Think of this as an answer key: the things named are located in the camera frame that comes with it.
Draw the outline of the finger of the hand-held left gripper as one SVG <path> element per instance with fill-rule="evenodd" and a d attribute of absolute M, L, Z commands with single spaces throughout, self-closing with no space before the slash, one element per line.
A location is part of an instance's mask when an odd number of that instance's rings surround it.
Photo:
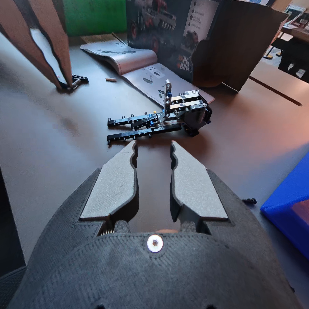
<path fill-rule="evenodd" d="M 31 8 L 43 34 L 51 45 L 60 71 L 70 88 L 73 88 L 68 36 L 65 33 L 52 0 L 30 0 Z"/>
<path fill-rule="evenodd" d="M 58 14 L 59 9 L 60 11 L 62 10 L 60 8 L 62 1 L 60 1 L 60 4 L 58 4 L 58 1 L 52 2 Z M 19 52 L 21 52 L 21 54 L 23 54 L 23 56 L 25 56 L 50 82 L 52 82 L 57 89 L 61 89 L 59 79 L 54 69 L 47 62 L 43 51 L 35 43 L 31 35 L 30 28 L 32 25 L 37 26 L 40 31 L 41 29 L 29 1 L 21 1 L 17 4 L 16 1 L 12 0 L 1 0 L 0 24 L 1 33 L 10 41 L 10 43 L 13 44 L 14 47 L 17 48 Z"/>

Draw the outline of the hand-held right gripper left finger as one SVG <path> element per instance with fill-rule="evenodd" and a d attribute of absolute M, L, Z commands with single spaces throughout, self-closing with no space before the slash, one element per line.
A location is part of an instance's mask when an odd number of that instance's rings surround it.
<path fill-rule="evenodd" d="M 137 141 L 131 141 L 106 164 L 92 187 L 81 221 L 131 221 L 139 210 Z"/>

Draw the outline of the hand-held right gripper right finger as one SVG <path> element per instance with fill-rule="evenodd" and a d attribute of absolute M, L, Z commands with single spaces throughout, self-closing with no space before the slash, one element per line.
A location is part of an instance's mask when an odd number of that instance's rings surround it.
<path fill-rule="evenodd" d="M 171 142 L 170 213 L 172 221 L 227 222 L 228 215 L 207 168 L 176 141 Z"/>

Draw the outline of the long black lego beam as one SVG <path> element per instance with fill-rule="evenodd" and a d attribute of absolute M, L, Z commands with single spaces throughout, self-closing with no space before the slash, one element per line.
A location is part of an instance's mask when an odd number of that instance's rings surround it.
<path fill-rule="evenodd" d="M 60 79 L 59 84 L 61 86 L 61 89 L 58 90 L 66 93 L 72 93 L 81 85 L 86 85 L 88 83 L 89 80 L 87 77 L 81 75 L 72 75 L 72 87 L 65 83 L 64 80 Z"/>

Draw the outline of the black grey lego chassis assembly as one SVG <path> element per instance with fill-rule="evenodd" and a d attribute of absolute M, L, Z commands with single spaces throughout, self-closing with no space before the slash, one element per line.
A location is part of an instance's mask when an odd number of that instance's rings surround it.
<path fill-rule="evenodd" d="M 169 133 L 184 129 L 190 136 L 199 134 L 199 129 L 211 123 L 212 109 L 199 90 L 185 91 L 172 96 L 172 83 L 164 83 L 164 109 L 162 112 L 145 113 L 144 115 L 121 119 L 108 119 L 109 128 L 130 125 L 131 130 L 107 136 L 107 145 L 112 142 L 136 140 L 138 137 L 152 138 L 155 134 Z"/>

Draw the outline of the open lego instruction booklet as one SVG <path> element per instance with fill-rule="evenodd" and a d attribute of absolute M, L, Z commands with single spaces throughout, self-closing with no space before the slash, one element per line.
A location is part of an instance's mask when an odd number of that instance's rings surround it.
<path fill-rule="evenodd" d="M 193 91 L 196 94 L 196 90 L 198 90 L 207 103 L 212 103 L 215 100 L 208 93 L 160 64 L 152 50 L 131 48 L 119 40 L 82 44 L 80 49 L 110 63 L 120 76 L 162 107 L 164 107 L 165 81 L 167 79 L 172 84 L 171 93 L 173 96 L 186 91 Z"/>

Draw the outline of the dark lego set box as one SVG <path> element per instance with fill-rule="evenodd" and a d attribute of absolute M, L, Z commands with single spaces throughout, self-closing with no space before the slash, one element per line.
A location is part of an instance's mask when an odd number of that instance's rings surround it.
<path fill-rule="evenodd" d="M 197 87 L 239 92 L 278 36 L 288 14 L 236 0 L 126 1 L 130 47 Z"/>

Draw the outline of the large green plastic bin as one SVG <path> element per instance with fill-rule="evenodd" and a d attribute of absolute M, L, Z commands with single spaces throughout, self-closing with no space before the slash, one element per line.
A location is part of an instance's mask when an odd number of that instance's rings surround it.
<path fill-rule="evenodd" d="M 126 32 L 125 0 L 63 0 L 62 2 L 69 37 Z"/>

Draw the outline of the brown cardboard sheet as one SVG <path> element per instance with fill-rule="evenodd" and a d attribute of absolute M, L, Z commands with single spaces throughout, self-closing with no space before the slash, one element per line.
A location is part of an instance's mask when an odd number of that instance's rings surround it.
<path fill-rule="evenodd" d="M 117 42 L 127 45 L 127 35 L 126 33 L 114 33 L 100 34 L 100 35 L 90 35 L 90 36 L 80 36 L 81 40 L 85 44 L 97 43 L 97 42 Z"/>

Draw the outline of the blue plastic bin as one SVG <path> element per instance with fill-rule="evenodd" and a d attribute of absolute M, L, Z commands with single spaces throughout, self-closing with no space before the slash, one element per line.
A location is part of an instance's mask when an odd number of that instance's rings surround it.
<path fill-rule="evenodd" d="M 260 210 L 309 259 L 309 153 L 274 190 Z"/>

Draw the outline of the background desk with black legs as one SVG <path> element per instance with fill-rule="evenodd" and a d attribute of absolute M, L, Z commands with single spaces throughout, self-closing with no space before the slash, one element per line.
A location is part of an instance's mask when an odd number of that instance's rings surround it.
<path fill-rule="evenodd" d="M 304 39 L 304 34 L 293 35 L 285 45 L 278 69 L 294 77 L 302 69 L 304 74 L 301 80 L 309 82 L 309 43 Z"/>

